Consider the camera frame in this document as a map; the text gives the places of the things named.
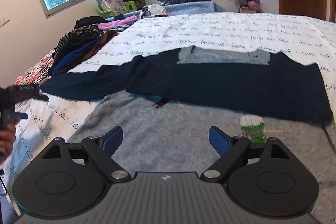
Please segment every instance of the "human hand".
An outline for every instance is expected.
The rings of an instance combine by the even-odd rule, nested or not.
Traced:
[[[19,122],[20,118],[16,118],[12,124],[7,125],[6,130],[0,130],[0,149],[5,150],[5,156],[0,157],[0,164],[2,164],[13,151],[13,142],[16,140],[15,126]]]

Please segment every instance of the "round pad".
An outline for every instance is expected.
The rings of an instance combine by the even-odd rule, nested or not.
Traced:
[[[67,173],[48,173],[41,176],[36,187],[45,194],[64,194],[71,190],[76,183],[76,179]]]
[[[285,173],[268,172],[257,177],[257,185],[270,194],[285,194],[295,187],[295,180]]]
[[[47,219],[74,216],[87,210],[104,190],[98,172],[71,159],[32,161],[13,184],[20,210]]]
[[[267,217],[293,217],[310,212],[319,194],[313,175],[291,160],[272,159],[237,169],[227,189],[243,208]]]

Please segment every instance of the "gray fleece blanket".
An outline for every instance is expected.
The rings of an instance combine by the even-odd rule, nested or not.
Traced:
[[[180,56],[180,62],[204,62],[204,55],[211,56],[215,62],[213,51],[200,53],[199,49],[190,48],[186,52]],[[269,60],[267,55],[257,53],[257,57],[256,54],[244,55],[244,62],[251,61],[246,56],[252,56],[252,62],[261,58],[259,62],[265,65]],[[121,126],[124,141],[112,158],[131,175],[136,171],[201,174],[219,158],[209,144],[210,127],[217,126],[230,136],[241,134],[240,117],[244,113],[172,101],[156,109],[152,105],[159,100],[159,97],[142,97],[125,91],[106,96],[69,142],[80,142],[91,135],[102,136],[114,126]],[[320,195],[312,214],[322,223],[334,224],[336,157],[323,130],[274,118],[264,117],[264,121],[267,137],[278,137],[319,182]],[[335,138],[334,131],[330,128],[328,131]]]

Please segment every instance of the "gray fabric patch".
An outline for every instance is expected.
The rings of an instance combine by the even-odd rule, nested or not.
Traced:
[[[270,60],[269,52],[256,50],[254,52],[233,52],[222,50],[211,50],[195,46],[182,48],[178,64],[191,63],[248,63],[268,65]]]

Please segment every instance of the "red floral fabric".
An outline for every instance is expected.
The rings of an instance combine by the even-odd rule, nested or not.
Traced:
[[[48,70],[54,62],[51,56],[52,53],[53,51],[43,57],[35,66],[31,67],[19,78],[17,78],[13,85],[37,84],[46,78]]]

